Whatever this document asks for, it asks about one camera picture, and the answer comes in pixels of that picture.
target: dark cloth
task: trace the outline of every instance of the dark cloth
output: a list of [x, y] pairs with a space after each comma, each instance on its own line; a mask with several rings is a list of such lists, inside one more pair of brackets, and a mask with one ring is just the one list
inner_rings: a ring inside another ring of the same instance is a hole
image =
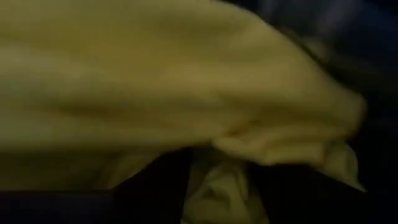
[[[113, 191], [91, 194], [0, 194], [0, 223], [178, 224], [192, 152], [171, 152]], [[259, 191], [271, 224], [365, 223], [369, 199], [307, 166], [261, 167], [248, 176]]]

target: dark fabric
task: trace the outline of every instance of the dark fabric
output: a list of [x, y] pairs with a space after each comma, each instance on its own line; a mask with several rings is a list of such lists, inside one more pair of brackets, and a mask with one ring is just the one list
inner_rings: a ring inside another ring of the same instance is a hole
[[110, 192], [0, 192], [0, 223], [120, 223]]
[[368, 96], [368, 103], [367, 119], [349, 144], [356, 151], [359, 179], [374, 199], [373, 223], [398, 223], [394, 198], [398, 189], [398, 105], [387, 105], [376, 94]]
[[259, 0], [224, 0], [224, 2], [235, 4], [252, 12], [257, 11], [258, 7], [260, 6]]
[[0, 223], [178, 224], [192, 153], [160, 156], [114, 190], [0, 192]]
[[191, 163], [191, 150], [164, 154], [117, 186], [121, 216], [130, 223], [180, 223]]
[[370, 198], [304, 165], [249, 168], [271, 224], [369, 223]]
[[366, 0], [398, 16], [398, 2], [391, 0]]

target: yellow fabric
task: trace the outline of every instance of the yellow fabric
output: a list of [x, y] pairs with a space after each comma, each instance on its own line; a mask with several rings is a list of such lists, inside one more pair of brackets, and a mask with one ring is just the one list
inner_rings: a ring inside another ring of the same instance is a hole
[[195, 158], [183, 224], [268, 223], [256, 188], [249, 185], [246, 178], [242, 161], [206, 150], [196, 153]]
[[360, 187], [363, 99], [221, 2], [2, 0], [0, 101], [0, 189], [110, 188], [202, 143]]

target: yellow blanket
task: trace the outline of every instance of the yellow blanket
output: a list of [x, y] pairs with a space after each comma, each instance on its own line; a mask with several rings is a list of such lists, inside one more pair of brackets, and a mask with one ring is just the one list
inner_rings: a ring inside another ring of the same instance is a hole
[[0, 101], [0, 189], [110, 188], [206, 143], [360, 188], [363, 99], [221, 2], [2, 0]]

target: crumpled cloth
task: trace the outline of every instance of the crumpled cloth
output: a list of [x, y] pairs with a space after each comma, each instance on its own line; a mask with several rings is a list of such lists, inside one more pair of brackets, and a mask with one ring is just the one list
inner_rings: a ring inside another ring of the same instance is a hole
[[182, 223], [268, 223], [246, 164], [209, 149], [196, 149]]
[[0, 61], [0, 189], [108, 189], [209, 143], [360, 188], [343, 142], [362, 97], [232, 5], [4, 0]]

